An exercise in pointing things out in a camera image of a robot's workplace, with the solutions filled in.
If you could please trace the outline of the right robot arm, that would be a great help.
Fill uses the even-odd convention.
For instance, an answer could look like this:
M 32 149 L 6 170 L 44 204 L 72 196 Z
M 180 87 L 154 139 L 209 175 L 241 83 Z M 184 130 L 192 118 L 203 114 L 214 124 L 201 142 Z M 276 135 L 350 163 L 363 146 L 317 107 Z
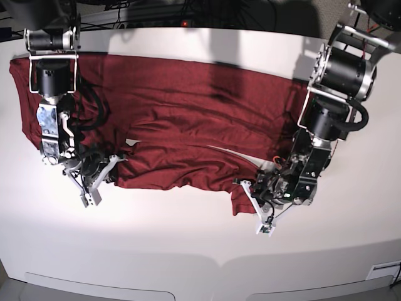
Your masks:
M 81 144 L 80 108 L 73 94 L 86 86 L 78 68 L 81 16 L 76 1 L 1 1 L 24 28 L 29 53 L 28 88 L 41 97 L 36 118 L 45 163 L 61 164 L 83 192 L 115 181 L 119 158 Z

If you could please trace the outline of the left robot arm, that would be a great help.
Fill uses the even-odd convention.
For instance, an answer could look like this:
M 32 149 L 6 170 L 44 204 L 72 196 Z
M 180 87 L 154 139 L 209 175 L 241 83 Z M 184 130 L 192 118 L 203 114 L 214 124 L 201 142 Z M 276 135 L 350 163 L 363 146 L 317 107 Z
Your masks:
M 271 172 L 259 171 L 246 190 L 267 211 L 314 198 L 331 145 L 368 124 L 363 102 L 370 96 L 378 62 L 400 45 L 400 1 L 350 1 L 310 76 L 288 158 Z

